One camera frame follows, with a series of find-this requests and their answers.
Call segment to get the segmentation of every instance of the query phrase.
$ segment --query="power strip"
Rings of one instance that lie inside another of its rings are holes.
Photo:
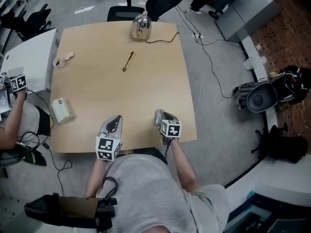
[[[192,34],[192,37],[193,37],[194,39],[200,39],[200,38],[201,38],[202,40],[204,39],[203,35],[199,35],[198,33],[197,33],[197,34],[194,34],[194,33],[193,33],[193,34]]]

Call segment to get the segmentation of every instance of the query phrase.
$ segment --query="gold pen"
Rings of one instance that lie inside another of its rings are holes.
[[[123,72],[125,72],[125,71],[128,69],[128,66],[129,66],[130,63],[131,63],[131,60],[132,60],[132,58],[133,58],[135,55],[136,55],[136,54],[135,54],[134,51],[130,53],[130,56],[128,57],[128,59],[127,59],[125,65],[124,65],[124,67],[123,67],[123,69],[122,69]]]

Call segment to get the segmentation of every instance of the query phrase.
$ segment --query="wooden table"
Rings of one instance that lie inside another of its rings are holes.
[[[122,150],[161,146],[153,125],[156,109],[182,121],[181,142],[196,140],[189,80],[179,36],[173,42],[134,42],[130,21],[88,24],[65,29],[57,56],[75,52],[63,69],[55,69],[51,102],[69,100],[74,121],[55,125],[55,152],[95,152],[102,122],[122,115]],[[152,22],[149,41],[171,40],[174,24]],[[126,72],[122,68],[135,51]]]

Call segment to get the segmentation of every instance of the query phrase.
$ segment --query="gray t-shirt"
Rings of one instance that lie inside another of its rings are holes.
[[[187,193],[161,160],[143,154],[120,157],[106,171],[119,183],[113,196],[116,216],[108,232],[141,233],[157,225],[172,233],[223,232],[229,214],[224,187],[206,185]],[[113,187],[105,181],[98,197]]]
[[[14,96],[10,95],[10,100],[12,107],[14,107],[16,101]],[[37,133],[39,128],[39,119],[40,113],[38,109],[35,108],[32,104],[28,103],[27,101],[24,101],[17,140],[19,141],[20,138],[23,136],[23,134],[26,133],[27,131]],[[2,121],[0,122],[0,127],[4,127],[5,121],[6,118],[3,118]],[[31,133],[26,134],[22,139],[22,143],[24,144],[29,144],[32,141],[36,142],[37,139],[36,136]]]

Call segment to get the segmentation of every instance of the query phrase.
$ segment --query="silver kettle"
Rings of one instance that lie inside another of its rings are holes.
[[[133,20],[130,33],[134,40],[146,40],[150,36],[151,19],[147,14],[147,11],[144,11]]]

